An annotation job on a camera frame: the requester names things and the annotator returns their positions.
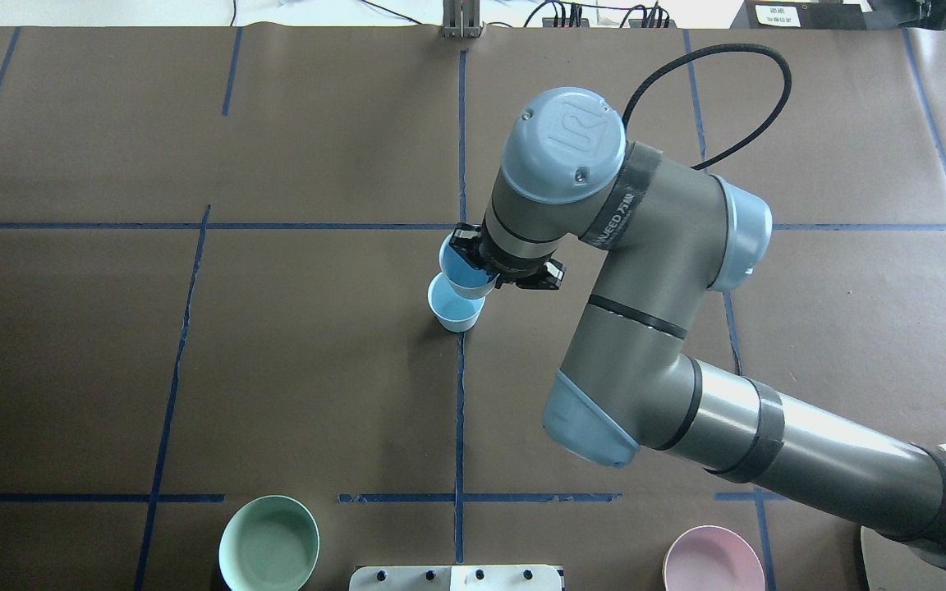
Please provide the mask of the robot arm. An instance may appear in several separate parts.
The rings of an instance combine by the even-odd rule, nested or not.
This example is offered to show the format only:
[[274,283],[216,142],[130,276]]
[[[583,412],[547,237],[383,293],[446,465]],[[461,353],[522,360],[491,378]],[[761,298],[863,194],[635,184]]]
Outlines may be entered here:
[[684,355],[709,291],[765,256],[769,206],[631,141],[604,98],[533,98],[504,142],[483,221],[450,246],[492,285],[555,291],[575,236],[607,252],[542,415],[569,452],[621,468],[642,448],[853,521],[946,570],[946,451],[902,442]]

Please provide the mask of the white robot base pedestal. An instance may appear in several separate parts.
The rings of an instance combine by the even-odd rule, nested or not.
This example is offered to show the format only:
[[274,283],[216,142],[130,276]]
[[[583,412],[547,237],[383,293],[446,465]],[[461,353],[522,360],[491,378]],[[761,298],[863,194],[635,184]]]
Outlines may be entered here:
[[545,564],[365,566],[349,590],[564,590],[563,569]]

